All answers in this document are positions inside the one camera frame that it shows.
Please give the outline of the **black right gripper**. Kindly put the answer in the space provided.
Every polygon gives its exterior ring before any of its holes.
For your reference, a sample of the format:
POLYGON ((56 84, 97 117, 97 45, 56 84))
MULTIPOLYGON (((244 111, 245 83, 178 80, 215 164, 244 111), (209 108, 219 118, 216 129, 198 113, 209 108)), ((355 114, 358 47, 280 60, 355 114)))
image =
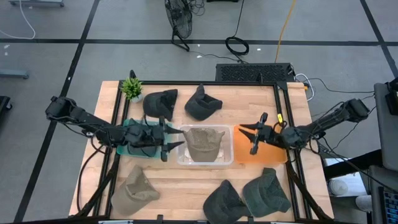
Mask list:
POLYGON ((259 148, 259 142, 265 142, 273 146, 282 147, 282 141, 280 140, 280 134, 274 131, 274 128, 269 125, 265 125, 268 114, 263 113, 260 120, 254 124, 241 124, 242 127, 257 131, 256 134, 250 133, 245 130, 241 132, 253 143, 253 147, 250 150, 250 154, 257 154, 259 148))

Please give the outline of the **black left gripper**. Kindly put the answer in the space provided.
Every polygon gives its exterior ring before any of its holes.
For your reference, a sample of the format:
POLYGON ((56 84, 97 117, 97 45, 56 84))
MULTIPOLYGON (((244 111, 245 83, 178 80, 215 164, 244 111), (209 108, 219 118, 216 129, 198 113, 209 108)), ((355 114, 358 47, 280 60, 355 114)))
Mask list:
MULTIPOLYGON (((183 144, 183 142, 170 142, 165 146, 165 118, 161 116, 159 123, 149 125, 146 117, 139 123, 130 119, 126 126, 126 142, 128 154, 141 157, 155 157, 160 150, 160 159, 167 162, 167 152, 183 144)), ((174 129, 167 125, 167 134, 180 134, 182 130, 174 129)))

